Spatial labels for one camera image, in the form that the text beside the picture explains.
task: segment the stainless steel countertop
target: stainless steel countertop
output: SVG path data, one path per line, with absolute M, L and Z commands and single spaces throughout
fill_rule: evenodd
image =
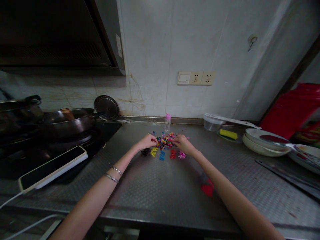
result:
M 68 185 L 48 185 L 9 203 L 9 209 L 40 210 L 44 214 L 69 212 L 86 191 L 146 133 L 161 136 L 163 124 L 124 123 L 116 134 Z M 317 239 L 320 206 L 297 188 L 255 162 L 282 161 L 299 168 L 288 157 L 269 158 L 232 143 L 201 125 L 171 124 L 171 131 L 190 141 L 287 238 Z M 200 190 L 203 170 L 194 159 L 165 160 L 138 153 L 100 214 L 99 221 L 131 227 L 160 224 L 197 229 L 205 235 L 232 237 L 240 230 L 217 195 Z M 0 180 L 0 202 L 19 192 L 17 181 Z

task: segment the phone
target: phone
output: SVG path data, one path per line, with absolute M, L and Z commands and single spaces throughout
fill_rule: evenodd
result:
M 34 188 L 42 188 L 87 158 L 88 154 L 85 149 L 81 146 L 74 147 L 21 176 L 18 179 L 20 190 L 26 193 Z

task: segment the red object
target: red object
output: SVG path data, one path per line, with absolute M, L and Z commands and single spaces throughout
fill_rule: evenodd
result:
M 213 196 L 213 183 L 211 182 L 210 179 L 208 179 L 208 185 L 207 184 L 202 184 L 201 185 L 201 190 L 205 193 L 205 195 L 212 197 Z
M 171 150 L 170 159 L 176 159 L 176 150 L 174 150 L 174 149 Z
M 289 139 L 297 131 L 310 131 L 320 125 L 317 122 L 309 128 L 300 128 L 318 107 L 320 85 L 298 83 L 296 89 L 280 96 L 259 127 Z

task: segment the silver bracelet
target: silver bracelet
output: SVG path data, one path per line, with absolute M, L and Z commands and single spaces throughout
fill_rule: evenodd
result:
M 120 174 L 120 176 L 122 177 L 122 172 L 120 172 L 120 170 L 119 170 L 118 168 L 116 168 L 115 166 L 112 166 L 112 168 L 113 168 L 114 170 L 116 170 L 116 171 Z
M 108 173 L 105 173 L 104 176 L 106 176 L 107 178 L 110 178 L 112 181 L 114 181 L 115 183 L 119 183 L 119 181 L 117 179 L 115 179 L 114 177 L 112 177 L 111 175 L 109 175 Z

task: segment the cooking pot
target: cooking pot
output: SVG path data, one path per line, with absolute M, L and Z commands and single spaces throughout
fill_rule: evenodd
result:
M 22 130 L 19 122 L 28 122 L 43 115 L 38 107 L 41 98 L 33 95 L 21 100 L 0 101 L 0 136 L 11 135 Z
M 92 108 L 70 109 L 74 120 L 67 120 L 62 111 L 45 114 L 36 119 L 41 134 L 47 139 L 67 139 L 91 130 L 97 123 L 96 118 L 104 112 L 94 113 Z

